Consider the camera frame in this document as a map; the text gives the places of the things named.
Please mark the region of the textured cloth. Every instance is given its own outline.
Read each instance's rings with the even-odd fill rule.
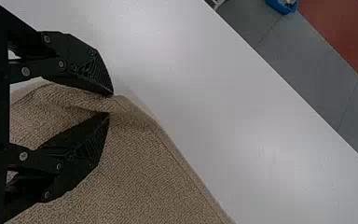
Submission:
[[[110,113],[110,127],[99,166],[76,189],[8,223],[233,223],[167,134],[125,97],[49,83],[13,99],[10,142],[32,150],[96,111]]]

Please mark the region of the black robotic claw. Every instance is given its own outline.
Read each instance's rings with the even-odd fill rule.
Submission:
[[[8,49],[20,58],[9,60]],[[72,35],[37,32],[0,6],[0,224],[75,188],[98,165],[107,135],[109,115],[100,113],[36,151],[10,144],[9,85],[33,77],[102,95],[114,92],[96,49]],[[8,183],[7,171],[17,172]]]

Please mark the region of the screw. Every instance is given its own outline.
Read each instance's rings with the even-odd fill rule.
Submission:
[[[76,66],[76,65],[72,64],[72,65],[71,65],[71,68],[72,68],[72,70],[73,70],[74,72],[77,71],[77,66]]]
[[[21,161],[26,161],[28,159],[28,153],[27,152],[22,152],[20,154],[20,160]]]
[[[58,62],[58,66],[59,66],[60,68],[64,68],[64,67],[65,67],[65,63],[64,63],[63,61],[59,61],[59,62]]]
[[[50,37],[49,37],[48,35],[43,36],[43,39],[44,39],[45,42],[48,43],[48,44],[51,42]]]
[[[45,196],[45,199],[48,199],[50,197],[50,191],[46,191],[44,196]]]
[[[27,67],[23,67],[23,68],[21,69],[21,72],[22,72],[22,75],[25,76],[25,77],[28,77],[28,76],[31,75],[31,71],[30,71],[30,69],[27,68]]]
[[[61,170],[61,168],[62,168],[62,164],[58,163],[57,164],[57,170]]]

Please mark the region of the bolt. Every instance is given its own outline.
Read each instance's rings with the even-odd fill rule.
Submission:
[[[50,197],[50,191],[46,191],[44,197],[45,199],[48,199]]]
[[[45,42],[47,44],[49,44],[51,42],[50,37],[48,35],[43,36],[43,39],[45,40]]]
[[[25,76],[25,77],[28,77],[28,76],[31,75],[31,71],[30,71],[30,69],[27,68],[27,67],[23,67],[23,68],[21,69],[21,72],[22,72],[22,75]]]
[[[20,160],[21,161],[26,161],[28,159],[28,153],[27,152],[22,152],[20,154]]]
[[[58,163],[56,168],[57,168],[57,170],[61,170],[62,164]]]
[[[59,66],[60,68],[64,68],[64,67],[65,67],[65,63],[64,63],[63,61],[59,61],[59,62],[58,62],[58,66]]]

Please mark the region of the gray floor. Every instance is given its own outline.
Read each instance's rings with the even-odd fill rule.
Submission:
[[[265,0],[230,0],[218,13],[358,152],[358,74],[301,14]]]

